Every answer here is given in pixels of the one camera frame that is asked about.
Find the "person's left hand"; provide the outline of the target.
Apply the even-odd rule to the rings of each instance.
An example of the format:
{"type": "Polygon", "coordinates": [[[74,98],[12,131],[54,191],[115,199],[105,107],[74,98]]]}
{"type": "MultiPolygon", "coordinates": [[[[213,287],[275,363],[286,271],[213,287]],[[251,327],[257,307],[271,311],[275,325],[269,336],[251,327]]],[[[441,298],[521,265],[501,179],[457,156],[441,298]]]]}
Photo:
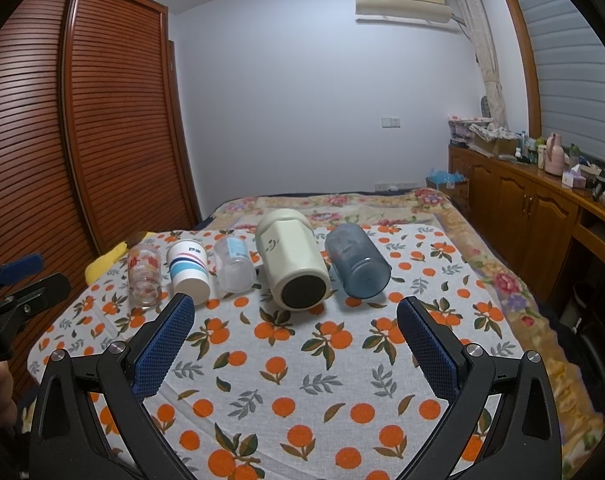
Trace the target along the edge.
{"type": "Polygon", "coordinates": [[[6,361],[0,362],[0,427],[16,424],[17,406],[13,400],[14,379],[6,361]]]}

